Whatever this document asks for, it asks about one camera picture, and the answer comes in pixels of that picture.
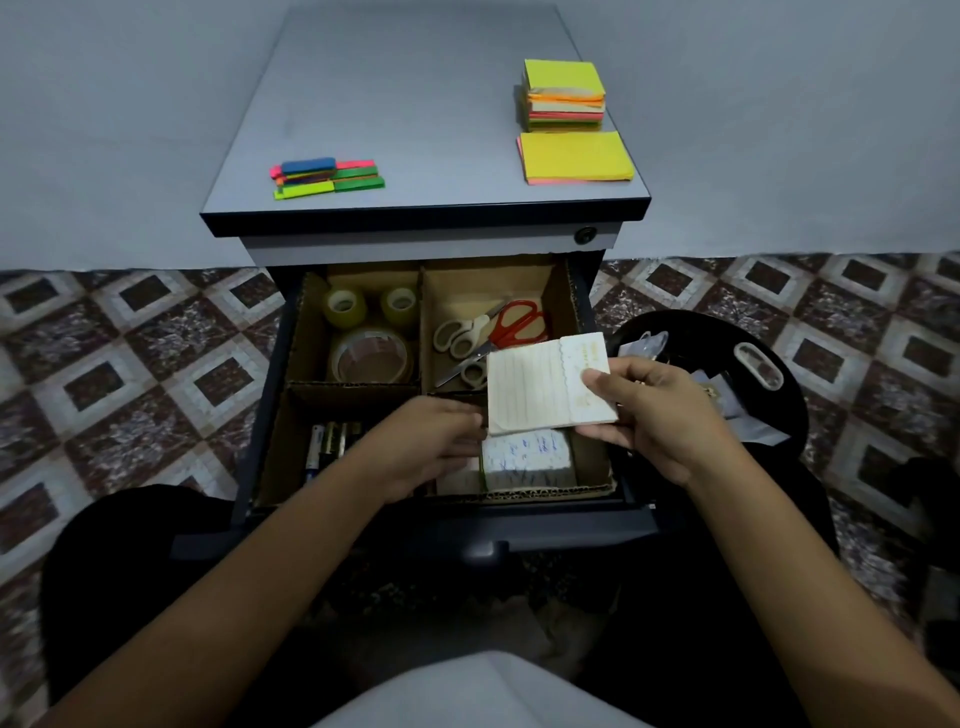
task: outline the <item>handwritten note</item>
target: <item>handwritten note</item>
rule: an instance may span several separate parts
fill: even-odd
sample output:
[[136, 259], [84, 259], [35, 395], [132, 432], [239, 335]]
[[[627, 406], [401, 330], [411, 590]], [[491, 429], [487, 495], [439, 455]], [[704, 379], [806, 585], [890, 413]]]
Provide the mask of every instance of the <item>handwritten note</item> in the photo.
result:
[[570, 444], [559, 430], [488, 437], [482, 460], [488, 491], [572, 488], [577, 484]]
[[608, 372], [602, 333], [493, 352], [487, 358], [490, 434], [616, 421], [616, 409], [580, 380]]

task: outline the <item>pink sticky flag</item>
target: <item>pink sticky flag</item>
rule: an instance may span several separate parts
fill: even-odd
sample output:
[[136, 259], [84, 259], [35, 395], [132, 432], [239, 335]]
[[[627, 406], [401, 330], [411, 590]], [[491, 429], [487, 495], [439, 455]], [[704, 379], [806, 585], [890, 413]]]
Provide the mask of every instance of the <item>pink sticky flag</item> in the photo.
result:
[[375, 167], [372, 159], [355, 159], [354, 161], [338, 161], [337, 169], [356, 169], [357, 167]]

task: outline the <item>gray wall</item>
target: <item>gray wall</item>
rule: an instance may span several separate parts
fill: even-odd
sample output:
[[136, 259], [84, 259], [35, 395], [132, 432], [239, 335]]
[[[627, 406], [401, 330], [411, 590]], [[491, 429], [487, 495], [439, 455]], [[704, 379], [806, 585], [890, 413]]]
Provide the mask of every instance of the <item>gray wall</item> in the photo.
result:
[[[249, 263], [197, 211], [287, 4], [0, 5], [0, 268]], [[960, 248], [960, 3], [561, 8], [654, 197], [621, 255]]]

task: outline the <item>tape roll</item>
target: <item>tape roll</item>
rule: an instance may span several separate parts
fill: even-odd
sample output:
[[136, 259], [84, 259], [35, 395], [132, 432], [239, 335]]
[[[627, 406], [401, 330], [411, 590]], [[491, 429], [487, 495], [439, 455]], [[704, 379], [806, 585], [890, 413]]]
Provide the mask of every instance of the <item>tape roll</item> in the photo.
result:
[[391, 326], [401, 331], [411, 331], [420, 320], [417, 292], [412, 288], [392, 288], [380, 297], [380, 308]]
[[340, 382], [402, 384], [413, 370], [407, 342], [385, 328], [351, 331], [330, 352], [329, 371]]
[[367, 302], [360, 291], [331, 288], [324, 294], [324, 316], [344, 331], [357, 328], [367, 319]]

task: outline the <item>yellow sticky flag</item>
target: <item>yellow sticky flag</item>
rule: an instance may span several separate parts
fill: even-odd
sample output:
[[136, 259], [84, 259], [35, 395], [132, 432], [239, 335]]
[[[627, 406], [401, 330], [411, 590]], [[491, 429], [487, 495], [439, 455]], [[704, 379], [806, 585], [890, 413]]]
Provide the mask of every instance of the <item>yellow sticky flag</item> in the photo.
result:
[[532, 93], [574, 98], [600, 98], [606, 94], [600, 75], [589, 61], [537, 61], [523, 62], [527, 70], [527, 82]]
[[634, 164], [619, 132], [522, 133], [520, 146], [528, 180], [634, 178]]

